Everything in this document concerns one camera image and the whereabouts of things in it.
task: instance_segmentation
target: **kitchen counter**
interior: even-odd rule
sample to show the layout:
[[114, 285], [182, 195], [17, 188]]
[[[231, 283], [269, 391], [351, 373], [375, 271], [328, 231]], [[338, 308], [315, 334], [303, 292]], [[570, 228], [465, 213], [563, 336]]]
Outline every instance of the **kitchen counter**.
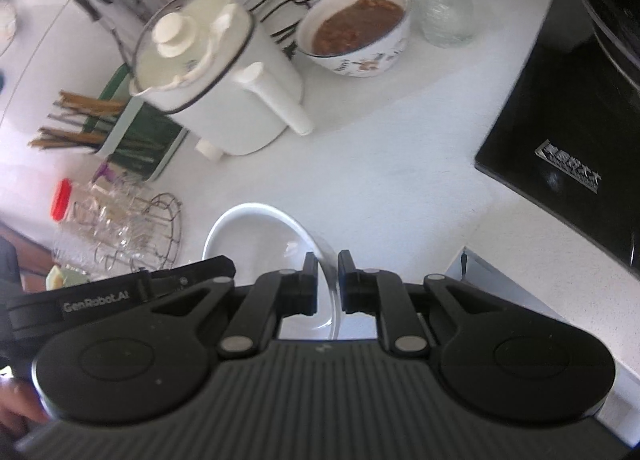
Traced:
[[246, 201], [282, 209], [358, 266], [405, 281], [444, 272], [466, 246], [640, 372], [638, 280], [474, 168], [549, 1], [474, 0], [470, 44], [438, 49], [414, 33], [377, 78], [343, 78], [297, 55], [314, 133], [287, 130], [215, 164], [190, 135], [156, 182], [184, 204], [180, 261], [199, 259], [215, 220]]

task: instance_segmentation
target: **lid knob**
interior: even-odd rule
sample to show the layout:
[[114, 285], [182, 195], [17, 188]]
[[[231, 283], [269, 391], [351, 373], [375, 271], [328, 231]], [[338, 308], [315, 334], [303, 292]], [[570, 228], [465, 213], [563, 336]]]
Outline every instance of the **lid knob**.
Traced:
[[193, 18], [180, 13], [169, 13], [158, 20], [151, 37], [163, 58], [175, 58], [184, 53], [197, 36]]

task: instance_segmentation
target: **white electric pot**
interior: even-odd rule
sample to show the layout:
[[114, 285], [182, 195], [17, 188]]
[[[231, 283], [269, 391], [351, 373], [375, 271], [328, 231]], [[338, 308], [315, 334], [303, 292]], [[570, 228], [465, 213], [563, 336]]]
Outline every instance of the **white electric pot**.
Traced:
[[172, 0], [146, 25], [130, 84], [201, 137], [210, 158], [245, 155], [290, 126], [314, 126], [300, 106], [302, 78], [255, 19], [233, 0]]

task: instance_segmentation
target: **red jar lid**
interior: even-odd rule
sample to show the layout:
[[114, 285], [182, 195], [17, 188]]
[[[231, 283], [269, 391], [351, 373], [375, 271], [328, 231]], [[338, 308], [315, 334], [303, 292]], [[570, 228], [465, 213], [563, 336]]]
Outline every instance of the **red jar lid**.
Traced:
[[69, 207], [69, 199], [71, 199], [71, 181], [69, 179], [62, 179], [56, 186], [56, 192], [53, 195], [53, 202], [51, 203], [50, 215], [54, 221], [60, 222], [66, 213], [66, 209]]

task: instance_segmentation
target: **finger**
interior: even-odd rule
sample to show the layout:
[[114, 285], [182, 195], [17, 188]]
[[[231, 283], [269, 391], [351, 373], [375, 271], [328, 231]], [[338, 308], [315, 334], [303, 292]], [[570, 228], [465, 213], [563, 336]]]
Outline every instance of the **finger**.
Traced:
[[34, 422], [42, 424], [49, 420], [38, 394], [23, 380], [4, 379], [0, 384], [0, 400], [8, 411], [25, 416]]
[[26, 435], [28, 431], [27, 424], [23, 417], [2, 407], [0, 407], [0, 426], [7, 430], [14, 438], [21, 438]]

